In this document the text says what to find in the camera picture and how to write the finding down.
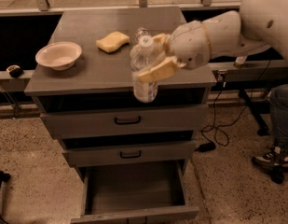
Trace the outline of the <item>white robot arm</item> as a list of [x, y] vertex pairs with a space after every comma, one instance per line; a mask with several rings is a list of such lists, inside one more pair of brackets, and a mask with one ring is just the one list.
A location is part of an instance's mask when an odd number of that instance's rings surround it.
[[242, 0], [238, 11], [191, 21], [169, 35], [142, 37], [138, 47], [143, 56], [156, 56], [133, 75], [144, 83], [172, 77], [179, 68], [196, 69], [218, 57], [245, 57], [269, 48], [288, 64], [288, 0]]

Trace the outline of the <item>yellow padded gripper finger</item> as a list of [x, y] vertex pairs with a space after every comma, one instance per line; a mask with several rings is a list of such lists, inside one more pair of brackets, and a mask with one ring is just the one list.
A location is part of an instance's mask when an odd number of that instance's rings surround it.
[[161, 63], [137, 72], [136, 79], [143, 83], [157, 82], [174, 76], [178, 70], [177, 58], [175, 56], [166, 57]]
[[156, 52], [168, 51], [170, 48], [168, 34], [158, 34], [152, 37], [153, 39], [153, 49]]

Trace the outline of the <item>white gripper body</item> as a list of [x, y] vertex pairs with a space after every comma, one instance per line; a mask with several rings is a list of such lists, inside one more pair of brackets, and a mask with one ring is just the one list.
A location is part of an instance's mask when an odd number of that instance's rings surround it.
[[211, 58], [210, 38], [201, 21], [192, 21], [176, 28], [169, 38], [169, 52], [177, 57], [181, 67], [196, 69]]

